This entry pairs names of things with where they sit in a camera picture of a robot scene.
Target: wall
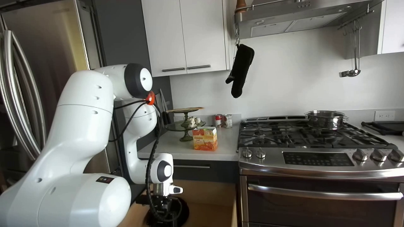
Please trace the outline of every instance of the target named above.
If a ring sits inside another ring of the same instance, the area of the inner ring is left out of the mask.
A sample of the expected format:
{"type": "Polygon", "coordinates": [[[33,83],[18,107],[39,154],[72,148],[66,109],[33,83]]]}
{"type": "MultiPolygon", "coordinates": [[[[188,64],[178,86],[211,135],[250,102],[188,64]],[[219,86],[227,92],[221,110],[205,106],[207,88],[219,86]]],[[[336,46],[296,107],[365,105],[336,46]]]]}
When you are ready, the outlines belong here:
{"type": "Polygon", "coordinates": [[[335,29],[245,39],[255,49],[243,96],[225,83],[230,72],[174,76],[174,107],[202,106],[200,115],[241,117],[296,115],[309,110],[404,107],[404,53],[361,59],[362,73],[341,78],[354,61],[344,59],[342,34],[335,29]]]}

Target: stainless steel refrigerator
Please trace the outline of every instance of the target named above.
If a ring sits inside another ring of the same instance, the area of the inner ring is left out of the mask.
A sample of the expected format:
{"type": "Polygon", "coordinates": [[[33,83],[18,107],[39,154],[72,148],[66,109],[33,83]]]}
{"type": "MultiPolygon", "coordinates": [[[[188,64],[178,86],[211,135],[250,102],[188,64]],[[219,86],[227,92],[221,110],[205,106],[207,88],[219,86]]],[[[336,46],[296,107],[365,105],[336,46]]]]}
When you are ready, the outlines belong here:
{"type": "Polygon", "coordinates": [[[39,155],[70,76],[100,67],[94,22],[83,0],[1,14],[0,168],[10,182],[39,155]]]}

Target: range hood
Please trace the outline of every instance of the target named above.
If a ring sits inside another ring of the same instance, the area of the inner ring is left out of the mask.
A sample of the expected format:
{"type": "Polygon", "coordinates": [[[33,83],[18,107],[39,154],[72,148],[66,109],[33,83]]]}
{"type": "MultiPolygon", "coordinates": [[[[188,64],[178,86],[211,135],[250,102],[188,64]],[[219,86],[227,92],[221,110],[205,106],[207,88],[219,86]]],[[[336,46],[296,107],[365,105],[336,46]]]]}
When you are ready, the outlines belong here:
{"type": "Polygon", "coordinates": [[[237,35],[253,38],[333,27],[381,0],[254,0],[236,13],[237,35]]]}

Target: oven door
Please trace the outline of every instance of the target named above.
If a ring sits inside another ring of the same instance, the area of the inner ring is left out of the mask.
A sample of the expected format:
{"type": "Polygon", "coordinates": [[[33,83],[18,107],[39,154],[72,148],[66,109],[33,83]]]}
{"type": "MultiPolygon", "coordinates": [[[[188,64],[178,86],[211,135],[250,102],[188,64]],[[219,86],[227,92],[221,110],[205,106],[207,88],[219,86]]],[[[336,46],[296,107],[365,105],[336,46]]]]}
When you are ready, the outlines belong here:
{"type": "Polygon", "coordinates": [[[268,177],[240,183],[244,226],[403,226],[398,183],[268,177]]]}

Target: stainless steel pot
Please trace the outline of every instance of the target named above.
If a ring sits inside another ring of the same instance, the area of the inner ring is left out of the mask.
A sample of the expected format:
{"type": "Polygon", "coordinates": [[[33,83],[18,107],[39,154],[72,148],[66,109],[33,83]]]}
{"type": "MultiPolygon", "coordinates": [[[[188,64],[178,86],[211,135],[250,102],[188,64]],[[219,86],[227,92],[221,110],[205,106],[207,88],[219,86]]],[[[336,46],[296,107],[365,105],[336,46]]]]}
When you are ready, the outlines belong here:
{"type": "Polygon", "coordinates": [[[317,130],[338,130],[344,125],[344,114],[315,110],[307,114],[308,125],[317,130]]]}

